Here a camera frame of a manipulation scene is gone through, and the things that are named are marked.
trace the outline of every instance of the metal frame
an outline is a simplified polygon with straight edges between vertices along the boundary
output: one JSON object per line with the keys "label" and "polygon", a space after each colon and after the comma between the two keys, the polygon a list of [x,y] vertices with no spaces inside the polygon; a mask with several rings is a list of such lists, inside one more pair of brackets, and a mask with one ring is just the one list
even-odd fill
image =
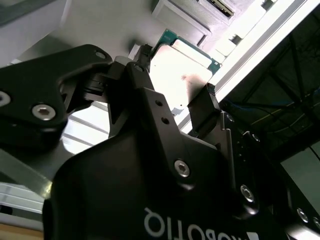
{"label": "metal frame", "polygon": [[[317,5],[318,0],[277,1],[223,62],[210,83],[218,102],[231,92]],[[288,46],[282,55],[290,50]],[[256,83],[258,89],[263,78]],[[191,122],[184,126],[189,129]]]}

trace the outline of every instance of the gray surface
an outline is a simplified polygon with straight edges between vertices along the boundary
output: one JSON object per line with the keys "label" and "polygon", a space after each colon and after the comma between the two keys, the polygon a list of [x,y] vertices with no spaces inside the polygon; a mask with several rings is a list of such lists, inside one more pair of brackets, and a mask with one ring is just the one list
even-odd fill
{"label": "gray surface", "polygon": [[[204,46],[209,51],[225,32],[225,21],[195,0],[173,2],[213,33]],[[234,1],[235,16],[243,14],[252,2]],[[168,27],[152,16],[156,3],[156,0],[74,0],[63,28],[42,39],[19,59],[24,61],[84,44],[99,46],[113,58],[128,56],[135,41],[154,46]]]}
{"label": "gray surface", "polygon": [[[313,145],[312,148],[320,152],[320,142]],[[317,157],[307,148],[284,161],[282,166],[320,214],[320,161]]]}
{"label": "gray surface", "polygon": [[70,0],[25,0],[0,7],[0,67],[57,29],[66,17],[69,3]]}
{"label": "gray surface", "polygon": [[30,220],[19,216],[11,216],[3,213],[0,213],[0,223],[41,232],[44,230],[41,221]]}

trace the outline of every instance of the metal plate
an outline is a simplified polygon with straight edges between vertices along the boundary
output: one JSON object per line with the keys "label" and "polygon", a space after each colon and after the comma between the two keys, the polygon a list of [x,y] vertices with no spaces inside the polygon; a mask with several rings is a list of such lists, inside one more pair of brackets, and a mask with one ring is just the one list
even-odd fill
{"label": "metal plate", "polygon": [[213,76],[212,72],[169,45],[161,45],[150,66],[154,89],[169,107],[187,106]]}

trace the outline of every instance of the black mechanical bracket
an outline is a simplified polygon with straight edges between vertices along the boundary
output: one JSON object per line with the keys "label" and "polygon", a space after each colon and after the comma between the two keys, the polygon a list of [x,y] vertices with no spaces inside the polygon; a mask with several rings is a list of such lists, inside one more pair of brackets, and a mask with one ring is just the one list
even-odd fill
{"label": "black mechanical bracket", "polygon": [[[1,171],[46,199],[45,240],[286,240],[274,216],[288,232],[303,224],[295,208],[317,216],[290,180],[283,190],[261,179],[283,173],[257,160],[207,88],[188,106],[198,138],[181,133],[145,50],[126,66],[84,45],[0,69]],[[110,137],[70,157],[68,115],[92,101],[108,103]]]}

